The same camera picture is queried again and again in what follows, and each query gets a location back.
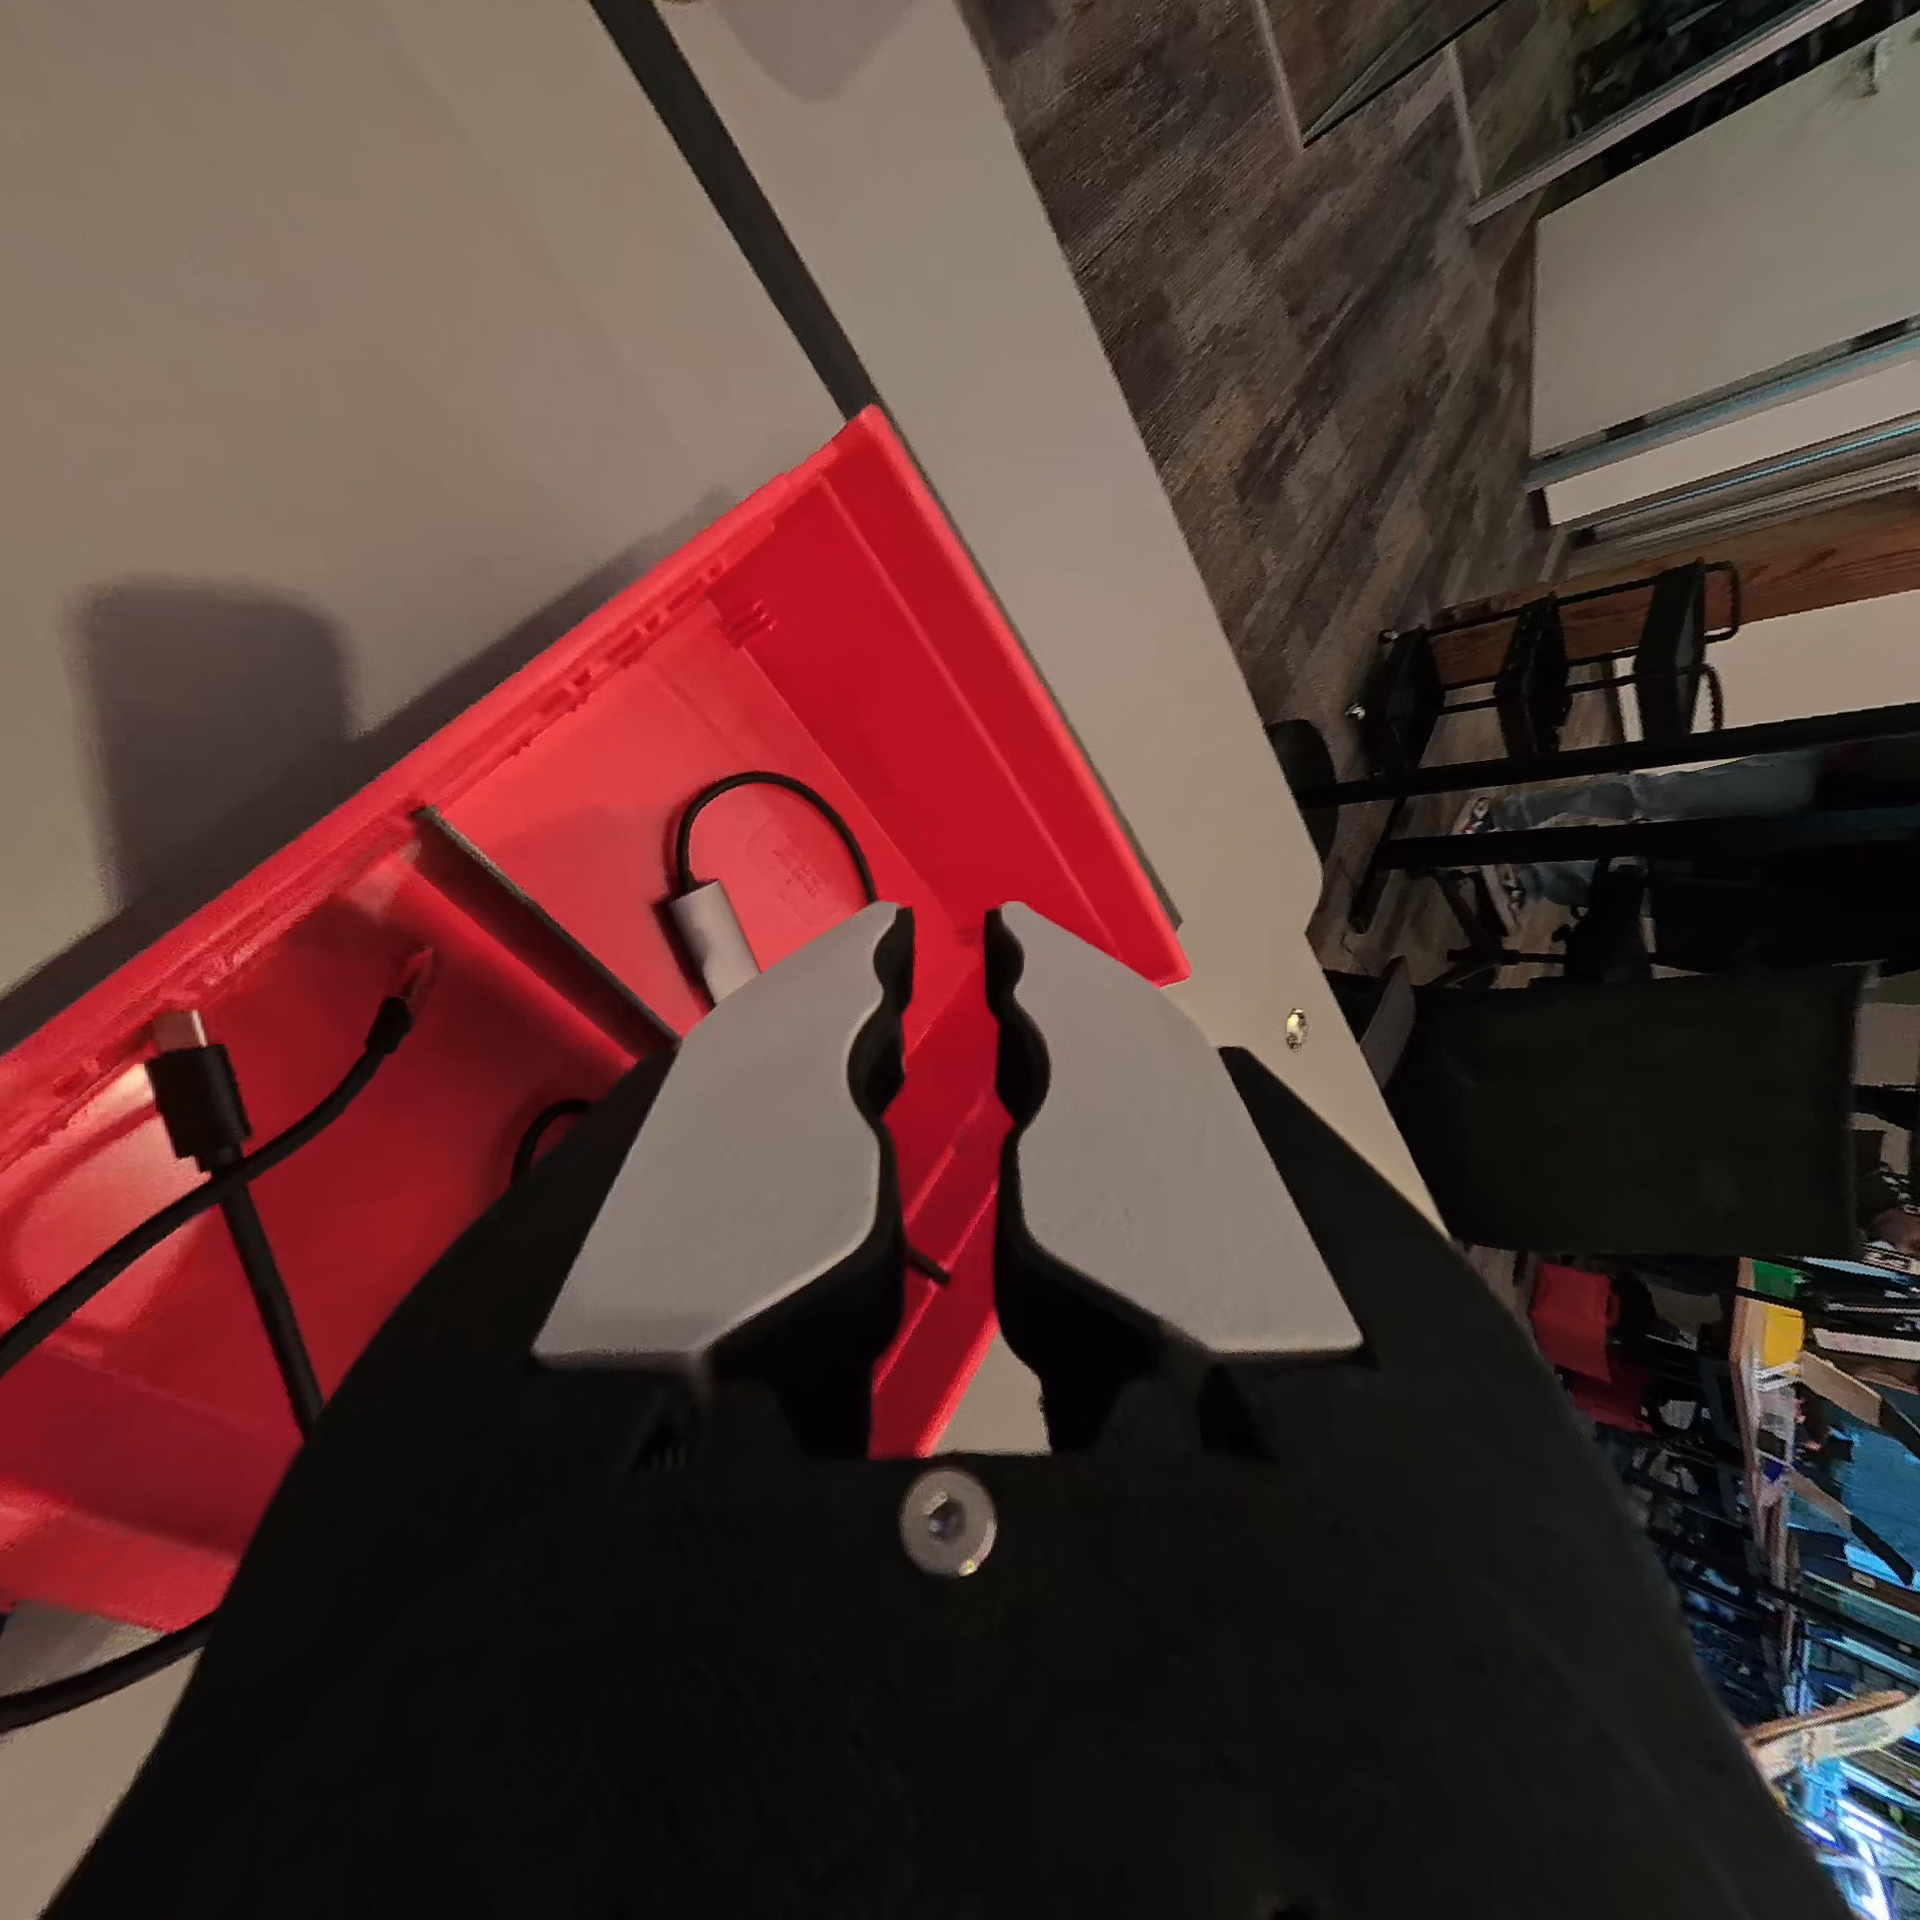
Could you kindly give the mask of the red crate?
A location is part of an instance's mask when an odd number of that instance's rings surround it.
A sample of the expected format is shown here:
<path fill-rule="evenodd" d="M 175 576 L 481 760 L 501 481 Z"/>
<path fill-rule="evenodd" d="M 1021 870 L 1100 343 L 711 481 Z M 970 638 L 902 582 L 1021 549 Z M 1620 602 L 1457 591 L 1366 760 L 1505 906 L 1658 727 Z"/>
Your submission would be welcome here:
<path fill-rule="evenodd" d="M 1571 1260 L 1531 1267 L 1531 1336 L 1556 1383 L 1571 1386 L 1572 1411 L 1617 1430 L 1646 1430 L 1637 1422 L 1637 1374 L 1617 1349 L 1620 1303 L 1617 1280 Z"/>

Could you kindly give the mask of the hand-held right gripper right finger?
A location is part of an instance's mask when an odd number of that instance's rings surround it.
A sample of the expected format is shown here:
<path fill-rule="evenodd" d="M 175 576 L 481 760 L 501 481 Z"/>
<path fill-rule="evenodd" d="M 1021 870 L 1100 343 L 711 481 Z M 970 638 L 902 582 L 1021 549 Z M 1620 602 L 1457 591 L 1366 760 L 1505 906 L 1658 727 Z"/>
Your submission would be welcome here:
<path fill-rule="evenodd" d="M 1196 1428 L 1234 1369 L 1355 1362 L 1359 1320 L 1207 1027 L 1036 906 L 982 924 L 995 1103 L 995 1329 L 1050 1454 L 1090 1454 L 1145 1386 Z"/>

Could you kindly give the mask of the black metal rack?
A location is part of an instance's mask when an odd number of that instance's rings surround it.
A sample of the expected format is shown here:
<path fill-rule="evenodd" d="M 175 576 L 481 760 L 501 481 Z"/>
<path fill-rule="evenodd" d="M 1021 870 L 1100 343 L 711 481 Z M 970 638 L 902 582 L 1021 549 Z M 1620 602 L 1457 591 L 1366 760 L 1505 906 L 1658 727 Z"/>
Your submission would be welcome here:
<path fill-rule="evenodd" d="M 1571 654 L 1571 614 L 1635 602 L 1637 628 L 1620 654 Z M 1349 710 L 1359 727 L 1366 783 L 1387 783 L 1387 826 L 1414 798 L 1414 775 L 1439 724 L 1489 710 L 1508 760 L 1556 760 L 1584 692 L 1635 692 L 1646 740 L 1688 740 L 1697 701 L 1726 727 L 1726 681 L 1712 644 L 1736 638 L 1742 583 L 1729 562 L 1688 562 L 1646 582 L 1544 591 L 1519 614 L 1443 621 L 1381 638 L 1381 662 Z M 1635 983 L 1658 955 L 1646 946 L 1646 870 L 1592 861 L 1592 899 L 1556 929 L 1556 952 L 1519 952 L 1505 935 L 1484 870 L 1439 870 L 1439 889 L 1467 929 L 1439 990 L 1489 990 L 1505 970 L 1556 970 L 1559 983 Z"/>

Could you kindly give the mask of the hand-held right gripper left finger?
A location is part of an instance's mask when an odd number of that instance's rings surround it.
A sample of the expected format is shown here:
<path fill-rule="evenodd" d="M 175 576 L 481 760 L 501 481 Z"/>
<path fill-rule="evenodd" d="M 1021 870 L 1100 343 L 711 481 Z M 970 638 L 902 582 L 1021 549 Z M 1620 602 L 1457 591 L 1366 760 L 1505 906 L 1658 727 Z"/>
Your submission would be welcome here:
<path fill-rule="evenodd" d="M 815 1461 L 871 1454 L 910 1256 L 893 1103 L 919 918 L 867 906 L 677 1051 L 539 1336 L 539 1369 L 753 1386 Z"/>

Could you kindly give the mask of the white door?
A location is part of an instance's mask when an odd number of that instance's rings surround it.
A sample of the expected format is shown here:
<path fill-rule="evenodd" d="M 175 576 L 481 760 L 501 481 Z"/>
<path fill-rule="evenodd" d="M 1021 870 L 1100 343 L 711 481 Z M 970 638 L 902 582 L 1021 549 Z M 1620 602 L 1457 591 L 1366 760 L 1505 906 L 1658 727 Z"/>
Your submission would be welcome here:
<path fill-rule="evenodd" d="M 1556 207 L 1535 231 L 1531 494 L 1586 526 L 1912 433 L 1920 218 Z"/>

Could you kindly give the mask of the grey usb hub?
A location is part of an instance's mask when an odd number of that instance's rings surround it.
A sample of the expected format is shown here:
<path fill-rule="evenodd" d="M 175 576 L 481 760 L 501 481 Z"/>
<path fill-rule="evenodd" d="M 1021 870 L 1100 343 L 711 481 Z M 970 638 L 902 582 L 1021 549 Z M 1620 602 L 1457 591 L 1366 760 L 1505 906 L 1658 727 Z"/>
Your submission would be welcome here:
<path fill-rule="evenodd" d="M 867 861 L 861 835 L 843 826 L 843 814 L 818 791 L 804 791 L 797 775 L 776 775 L 776 769 L 744 769 L 744 775 L 722 775 L 722 783 L 699 791 L 677 805 L 672 842 L 664 842 L 664 870 L 672 870 L 664 918 L 677 929 L 682 970 L 705 983 L 711 1002 L 722 1002 L 722 998 L 737 998 L 744 983 L 761 979 L 753 946 L 746 946 L 746 929 L 737 918 L 726 887 L 722 882 L 699 882 L 699 867 L 689 867 L 699 819 L 715 798 L 744 794 L 744 791 L 767 791 L 767 794 L 800 798 L 838 842 L 838 855 L 843 855 L 843 867 L 861 882 L 861 899 L 878 906 L 871 861 Z"/>

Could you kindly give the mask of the red storage bin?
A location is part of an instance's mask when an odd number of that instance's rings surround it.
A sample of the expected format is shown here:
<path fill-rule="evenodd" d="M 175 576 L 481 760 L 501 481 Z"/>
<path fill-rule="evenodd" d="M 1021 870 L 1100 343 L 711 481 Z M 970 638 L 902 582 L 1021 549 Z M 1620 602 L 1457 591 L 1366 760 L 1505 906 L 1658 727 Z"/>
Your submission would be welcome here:
<path fill-rule="evenodd" d="M 318 1386 L 338 1386 L 506 1192 L 526 1126 L 639 1062 L 414 870 L 408 814 L 471 835 L 682 1036 L 711 1002 L 664 924 L 664 842 L 699 791 L 744 769 L 818 791 L 878 889 L 919 918 L 888 1126 L 902 1228 L 948 1280 L 902 1291 L 871 1374 L 871 1454 L 928 1454 L 995 1329 L 1008 1117 L 982 918 L 1021 899 L 1160 990 L 1183 983 L 1183 952 L 878 409 L 7 1051 L 7 1329 L 198 1188 L 142 1072 L 164 1015 L 209 1019 L 274 1140 L 342 1083 L 376 1002 L 421 983 L 370 1091 L 258 1181 L 301 1336 Z"/>

